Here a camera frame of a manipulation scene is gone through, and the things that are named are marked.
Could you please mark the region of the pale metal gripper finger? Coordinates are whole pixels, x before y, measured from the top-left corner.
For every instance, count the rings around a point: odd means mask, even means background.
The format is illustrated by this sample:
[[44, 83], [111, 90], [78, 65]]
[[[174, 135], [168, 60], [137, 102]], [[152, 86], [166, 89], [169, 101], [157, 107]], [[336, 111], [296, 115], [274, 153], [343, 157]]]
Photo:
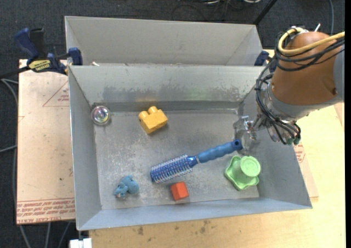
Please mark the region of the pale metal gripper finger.
[[258, 137], [256, 131], [244, 131], [242, 135], [242, 146], [241, 155], [253, 156], [256, 151], [258, 143]]
[[241, 138], [245, 134], [250, 134], [252, 129], [252, 121], [249, 116], [240, 116], [239, 119], [233, 123], [234, 137]]

